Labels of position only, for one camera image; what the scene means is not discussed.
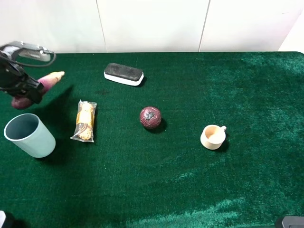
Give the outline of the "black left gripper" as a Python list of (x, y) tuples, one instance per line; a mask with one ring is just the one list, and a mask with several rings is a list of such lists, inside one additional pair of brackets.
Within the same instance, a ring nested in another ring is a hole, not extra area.
[(41, 82), (25, 75), (19, 62), (0, 56), (0, 90), (15, 98), (27, 98), (39, 104), (42, 100), (44, 86)]

